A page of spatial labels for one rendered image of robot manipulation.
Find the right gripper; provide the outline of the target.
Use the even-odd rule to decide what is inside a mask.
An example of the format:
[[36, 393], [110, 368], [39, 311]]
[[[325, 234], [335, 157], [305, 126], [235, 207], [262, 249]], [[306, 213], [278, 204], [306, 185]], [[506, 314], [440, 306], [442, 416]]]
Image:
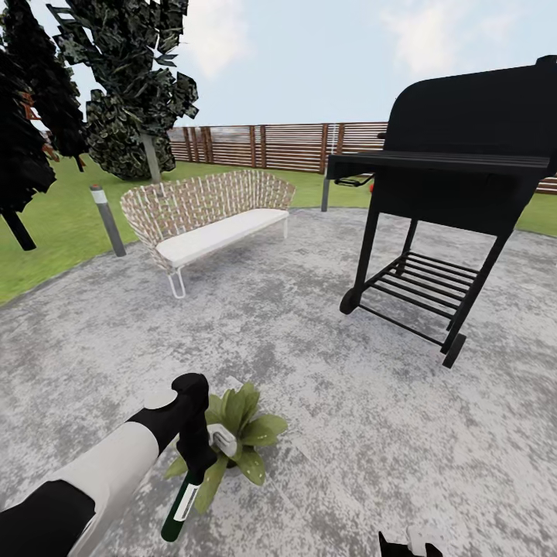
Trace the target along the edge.
[[[387, 542], [381, 531], [378, 532], [378, 538], [381, 547], [381, 557], [418, 557], [408, 549], [408, 545]], [[438, 544], [429, 543], [429, 545], [425, 545], [427, 557], [443, 557], [442, 553], [434, 545]]]

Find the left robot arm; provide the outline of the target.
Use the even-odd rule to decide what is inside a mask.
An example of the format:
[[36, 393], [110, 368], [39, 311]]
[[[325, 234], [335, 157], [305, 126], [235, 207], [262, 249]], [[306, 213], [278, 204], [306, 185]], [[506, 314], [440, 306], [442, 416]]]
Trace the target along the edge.
[[201, 485], [217, 462], [211, 444], [229, 457], [237, 449], [223, 425], [206, 424], [208, 408], [198, 373], [152, 394], [138, 414], [0, 513], [0, 557], [89, 557], [177, 434], [177, 451]]

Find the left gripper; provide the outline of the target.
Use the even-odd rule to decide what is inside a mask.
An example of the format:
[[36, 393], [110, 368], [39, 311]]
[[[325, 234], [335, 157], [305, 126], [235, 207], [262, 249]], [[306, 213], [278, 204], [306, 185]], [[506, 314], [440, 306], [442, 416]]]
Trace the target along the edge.
[[197, 483], [201, 485], [205, 471], [217, 462], [217, 454], [209, 446], [207, 424], [194, 434], [180, 433], [176, 447], [187, 467], [196, 475]]

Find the insectifuge atomizer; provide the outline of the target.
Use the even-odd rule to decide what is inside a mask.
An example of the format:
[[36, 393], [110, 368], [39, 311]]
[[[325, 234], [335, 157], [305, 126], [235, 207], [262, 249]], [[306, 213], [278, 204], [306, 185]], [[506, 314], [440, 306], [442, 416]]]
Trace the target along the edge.
[[165, 541], [174, 542], [178, 538], [198, 490], [196, 475], [189, 468], [161, 530], [161, 536]]

